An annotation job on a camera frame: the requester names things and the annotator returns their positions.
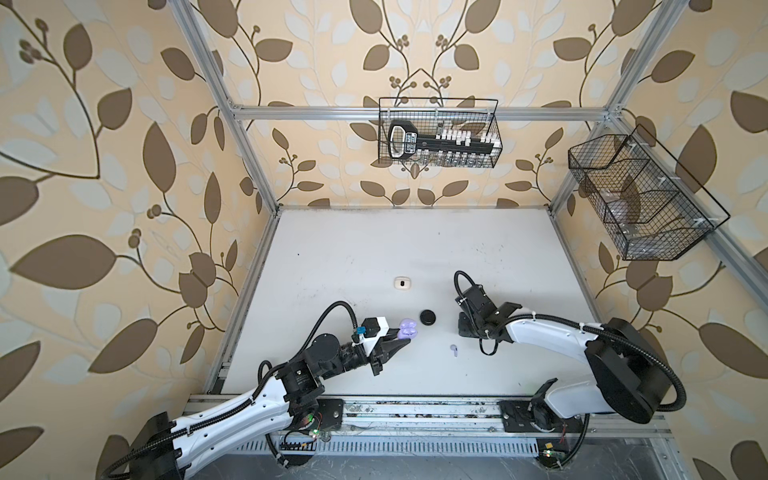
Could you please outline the purple round charging case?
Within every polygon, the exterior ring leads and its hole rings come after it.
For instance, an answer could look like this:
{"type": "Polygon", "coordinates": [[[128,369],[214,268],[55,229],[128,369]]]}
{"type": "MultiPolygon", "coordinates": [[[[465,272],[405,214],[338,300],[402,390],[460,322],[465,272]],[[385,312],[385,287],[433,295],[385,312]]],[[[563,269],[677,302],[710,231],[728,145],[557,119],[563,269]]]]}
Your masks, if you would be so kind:
{"type": "Polygon", "coordinates": [[[417,322],[412,319],[403,319],[399,324],[398,338],[412,339],[418,335],[417,322]]]}

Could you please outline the black round charging case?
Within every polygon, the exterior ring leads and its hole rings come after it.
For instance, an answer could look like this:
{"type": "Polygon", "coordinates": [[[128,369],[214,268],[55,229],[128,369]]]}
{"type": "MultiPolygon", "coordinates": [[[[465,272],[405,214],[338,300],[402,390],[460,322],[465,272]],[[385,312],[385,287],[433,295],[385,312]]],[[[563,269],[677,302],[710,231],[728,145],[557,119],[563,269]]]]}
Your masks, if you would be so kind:
{"type": "Polygon", "coordinates": [[[419,320],[424,326],[432,326],[436,323],[436,314],[429,309],[420,312],[419,320]]]}

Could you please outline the cream earbud charging case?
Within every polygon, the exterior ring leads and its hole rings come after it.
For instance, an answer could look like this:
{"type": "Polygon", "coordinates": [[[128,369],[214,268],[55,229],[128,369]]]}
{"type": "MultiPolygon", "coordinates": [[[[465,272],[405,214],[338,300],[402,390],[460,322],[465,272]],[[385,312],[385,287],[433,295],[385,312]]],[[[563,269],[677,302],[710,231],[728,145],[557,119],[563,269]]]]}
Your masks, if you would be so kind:
{"type": "Polygon", "coordinates": [[[394,287],[397,290],[408,290],[412,286],[412,281],[408,277],[400,276],[394,279],[394,287]]]}

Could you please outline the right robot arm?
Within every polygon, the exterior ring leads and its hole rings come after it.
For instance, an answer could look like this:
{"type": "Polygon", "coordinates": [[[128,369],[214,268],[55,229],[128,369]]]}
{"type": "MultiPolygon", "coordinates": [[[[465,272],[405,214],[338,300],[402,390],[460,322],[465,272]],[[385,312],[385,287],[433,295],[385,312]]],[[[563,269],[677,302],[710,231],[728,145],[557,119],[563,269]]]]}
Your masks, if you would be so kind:
{"type": "Polygon", "coordinates": [[[658,412],[686,406],[682,380],[629,322],[584,323],[518,303],[496,305],[462,270],[454,273],[453,285],[459,334],[477,339],[483,355],[496,355],[503,343],[531,345],[586,367],[579,377],[546,380],[530,397],[522,416],[537,429],[551,431],[567,419],[593,414],[647,424],[658,412]]]}

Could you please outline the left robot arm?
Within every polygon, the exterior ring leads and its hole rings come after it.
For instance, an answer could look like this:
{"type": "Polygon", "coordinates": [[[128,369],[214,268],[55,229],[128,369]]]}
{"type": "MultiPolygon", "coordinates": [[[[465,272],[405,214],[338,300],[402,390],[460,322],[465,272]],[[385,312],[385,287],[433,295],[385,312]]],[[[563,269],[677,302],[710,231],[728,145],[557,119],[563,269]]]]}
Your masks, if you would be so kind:
{"type": "Polygon", "coordinates": [[[100,479],[188,479],[256,437],[315,433],[324,381],[361,367],[373,374],[418,334],[411,319],[358,320],[352,306],[329,305],[289,360],[259,368],[255,388],[190,416],[148,420],[130,451],[100,469],[100,479]]]}

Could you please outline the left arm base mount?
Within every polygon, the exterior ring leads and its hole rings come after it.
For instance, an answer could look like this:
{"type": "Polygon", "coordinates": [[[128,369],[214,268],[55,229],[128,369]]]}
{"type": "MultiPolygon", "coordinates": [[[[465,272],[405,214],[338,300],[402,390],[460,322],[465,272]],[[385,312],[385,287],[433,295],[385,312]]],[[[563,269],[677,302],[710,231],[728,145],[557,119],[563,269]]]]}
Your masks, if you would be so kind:
{"type": "Polygon", "coordinates": [[[306,464],[320,444],[340,429],[344,406],[340,398],[319,399],[314,409],[302,413],[284,432],[268,434],[266,443],[276,462],[286,469],[306,464]]]}

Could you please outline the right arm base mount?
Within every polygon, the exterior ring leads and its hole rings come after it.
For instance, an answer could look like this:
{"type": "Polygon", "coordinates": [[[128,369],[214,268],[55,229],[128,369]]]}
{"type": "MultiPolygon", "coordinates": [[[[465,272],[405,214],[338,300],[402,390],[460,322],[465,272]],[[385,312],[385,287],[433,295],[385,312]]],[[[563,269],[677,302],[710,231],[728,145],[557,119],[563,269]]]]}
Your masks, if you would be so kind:
{"type": "Polygon", "coordinates": [[[584,444],[591,415],[557,416],[546,403],[505,400],[498,403],[506,433],[536,433],[537,463],[547,470],[569,466],[584,444]]]}

